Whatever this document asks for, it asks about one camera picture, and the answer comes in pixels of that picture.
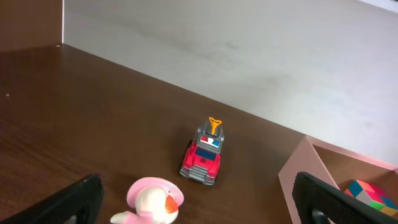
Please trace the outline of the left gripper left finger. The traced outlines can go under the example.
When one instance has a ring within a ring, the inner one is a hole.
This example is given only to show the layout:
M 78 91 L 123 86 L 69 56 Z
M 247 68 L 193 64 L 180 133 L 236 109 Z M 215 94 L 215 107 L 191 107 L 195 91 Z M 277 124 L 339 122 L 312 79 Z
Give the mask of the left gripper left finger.
M 94 224 L 104 198 L 99 174 L 90 174 L 1 224 L 82 223 Z

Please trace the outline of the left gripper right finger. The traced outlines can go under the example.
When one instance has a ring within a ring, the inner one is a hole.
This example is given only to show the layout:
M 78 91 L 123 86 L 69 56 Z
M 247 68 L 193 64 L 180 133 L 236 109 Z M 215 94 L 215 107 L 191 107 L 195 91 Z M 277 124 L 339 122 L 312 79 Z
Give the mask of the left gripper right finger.
M 302 224 L 397 224 L 390 217 L 307 172 L 299 172 L 292 197 Z

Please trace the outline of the colourful puzzle cube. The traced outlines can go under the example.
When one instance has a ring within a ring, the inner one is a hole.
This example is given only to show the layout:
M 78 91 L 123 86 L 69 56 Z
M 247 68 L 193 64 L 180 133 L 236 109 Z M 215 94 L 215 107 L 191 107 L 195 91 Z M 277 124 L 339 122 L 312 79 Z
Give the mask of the colourful puzzle cube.
M 390 217 L 397 218 L 397 205 L 380 187 L 361 180 L 354 180 L 344 190 L 344 193 Z

